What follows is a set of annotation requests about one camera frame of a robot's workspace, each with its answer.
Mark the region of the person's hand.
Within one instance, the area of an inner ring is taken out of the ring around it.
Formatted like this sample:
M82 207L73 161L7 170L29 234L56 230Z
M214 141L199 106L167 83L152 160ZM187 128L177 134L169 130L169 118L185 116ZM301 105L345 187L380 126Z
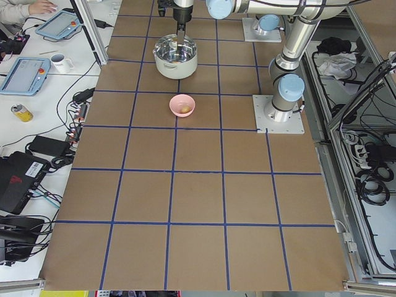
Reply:
M28 6L30 15L35 14L50 14L57 11L58 6L49 0L36 0Z

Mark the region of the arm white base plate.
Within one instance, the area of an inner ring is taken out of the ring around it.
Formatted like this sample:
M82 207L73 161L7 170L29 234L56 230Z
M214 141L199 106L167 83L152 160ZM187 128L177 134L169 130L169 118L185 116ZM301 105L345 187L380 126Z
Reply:
M277 15L242 18L244 40L249 42L280 43L282 41Z
M304 134L304 126L296 101L292 110L279 111L272 105L272 95L253 95L254 116L258 133Z

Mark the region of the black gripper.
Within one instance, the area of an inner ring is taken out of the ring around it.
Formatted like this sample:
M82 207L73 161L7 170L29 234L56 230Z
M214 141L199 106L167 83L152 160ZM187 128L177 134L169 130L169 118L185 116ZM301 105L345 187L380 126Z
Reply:
M177 46L184 44L186 24L192 19L193 0L158 0L158 15L164 17L167 9L173 10L173 18L177 21Z

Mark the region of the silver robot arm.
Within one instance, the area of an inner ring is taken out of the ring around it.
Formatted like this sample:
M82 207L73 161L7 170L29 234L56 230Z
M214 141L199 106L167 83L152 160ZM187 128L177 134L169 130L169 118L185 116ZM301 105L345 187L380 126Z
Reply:
M232 1L206 1L209 14L214 19L224 19L231 14ZM173 18L177 21L174 44L179 48L184 43L186 24L192 19L194 1L157 1L158 14L165 15L166 9L173 10ZM258 29L271 31L278 27L279 18L276 15L265 15L258 20Z
M273 97L264 107L266 117L276 123L288 121L302 97L305 84L294 73L308 43L321 20L339 14L351 1L207 1L214 19L225 19L232 13L290 15L296 18L280 54L270 65Z

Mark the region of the person's beige sleeve forearm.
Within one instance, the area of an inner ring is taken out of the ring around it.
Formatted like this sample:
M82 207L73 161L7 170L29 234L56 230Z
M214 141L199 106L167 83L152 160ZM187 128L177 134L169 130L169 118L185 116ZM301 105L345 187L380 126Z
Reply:
M21 27L30 16L29 6L34 1L1 0L1 23L9 30Z

